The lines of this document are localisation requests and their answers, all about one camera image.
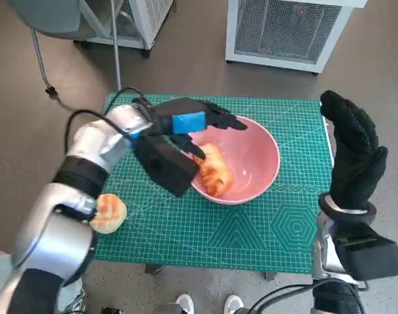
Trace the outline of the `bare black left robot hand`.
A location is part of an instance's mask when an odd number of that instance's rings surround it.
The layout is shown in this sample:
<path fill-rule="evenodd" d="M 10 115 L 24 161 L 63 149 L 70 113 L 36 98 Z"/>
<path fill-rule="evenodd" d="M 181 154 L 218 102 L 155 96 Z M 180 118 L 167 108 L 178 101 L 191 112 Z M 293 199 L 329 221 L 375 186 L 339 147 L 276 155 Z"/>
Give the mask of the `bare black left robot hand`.
<path fill-rule="evenodd" d="M 154 107 L 151 113 L 151 136 L 167 135 L 184 152 L 204 160 L 205 153 L 192 143 L 190 133 L 206 130 L 209 126 L 226 130 L 244 131 L 248 127 L 227 109 L 203 99 L 183 97 Z"/>

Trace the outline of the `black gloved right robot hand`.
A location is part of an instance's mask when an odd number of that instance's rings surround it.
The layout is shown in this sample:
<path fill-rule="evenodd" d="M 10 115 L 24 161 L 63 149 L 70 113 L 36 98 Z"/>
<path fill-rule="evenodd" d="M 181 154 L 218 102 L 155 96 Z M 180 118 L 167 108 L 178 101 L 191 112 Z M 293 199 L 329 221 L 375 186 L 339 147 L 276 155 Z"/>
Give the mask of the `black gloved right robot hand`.
<path fill-rule="evenodd" d="M 376 125 L 362 108 L 332 90 L 320 101 L 336 144 L 329 194 L 342 209 L 365 210 L 386 170 L 388 149 L 379 145 Z"/>

